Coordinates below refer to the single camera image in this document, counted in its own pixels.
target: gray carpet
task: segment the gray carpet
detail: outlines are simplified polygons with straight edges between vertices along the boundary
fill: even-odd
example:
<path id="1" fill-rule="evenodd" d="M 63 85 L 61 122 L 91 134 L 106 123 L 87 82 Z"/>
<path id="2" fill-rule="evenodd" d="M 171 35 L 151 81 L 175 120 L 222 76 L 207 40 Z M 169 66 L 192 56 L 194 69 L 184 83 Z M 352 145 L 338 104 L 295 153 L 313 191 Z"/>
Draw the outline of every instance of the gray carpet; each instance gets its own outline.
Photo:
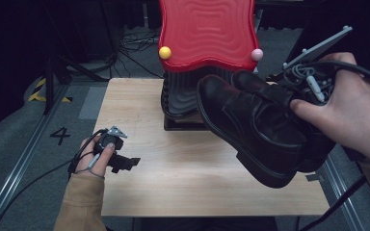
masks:
<path id="1" fill-rule="evenodd" d="M 299 34 L 300 30 L 289 29 L 282 31 L 269 29 L 257 32 L 260 47 L 265 54 L 257 67 L 260 76 L 281 71 L 281 65 L 285 62 Z M 128 76 L 131 78 L 158 78 L 153 74 L 162 75 L 163 69 L 158 61 L 156 45 L 150 46 L 145 51 L 130 53 L 130 57 L 142 66 L 119 55 L 120 60 L 115 67 L 97 74 L 105 78 L 110 76 L 115 78 Z M 85 64 L 87 68 L 100 65 L 102 65 L 101 62 Z M 31 85 L 25 92 L 25 100 L 35 85 L 36 83 Z M 73 157 L 81 140 L 93 132 L 105 90 L 106 83 L 96 83 L 82 75 L 73 77 L 73 82 L 65 93 L 66 97 L 72 97 L 72 102 L 59 103 L 47 122 L 47 126 L 41 131 L 41 139 L 37 142 L 36 151 L 33 153 L 30 164 L 20 177 L 16 193 L 39 175 Z M 22 109 L 0 123 L 0 191 L 28 145 L 29 139 L 33 137 L 43 111 L 44 102 L 26 101 Z M 64 138 L 60 144 L 59 138 L 53 138 L 50 135 L 62 128 L 66 129 L 66 133 L 70 137 Z M 357 166 L 348 160 L 340 146 L 332 151 L 331 157 L 347 187 L 357 180 L 359 177 Z M 324 179 L 321 184 L 329 203 L 332 204 L 336 200 L 336 196 L 330 179 L 323 167 L 317 173 Z M 62 167 L 39 180 L 14 202 L 2 219 L 0 230 L 52 230 L 66 183 L 66 167 Z M 369 187 L 364 185 L 356 192 L 352 197 L 352 202 L 357 209 L 359 220 L 362 222 L 362 229 L 370 230 Z M 316 218 L 318 217 L 301 218 L 300 226 L 304 227 Z M 133 228 L 132 218 L 104 218 L 104 221 L 116 231 L 128 231 Z M 294 230 L 295 221 L 296 218 L 293 217 L 277 217 L 277 226 L 279 230 Z M 338 210 L 312 230 L 345 231 L 354 229 L 349 225 L 342 210 Z"/>

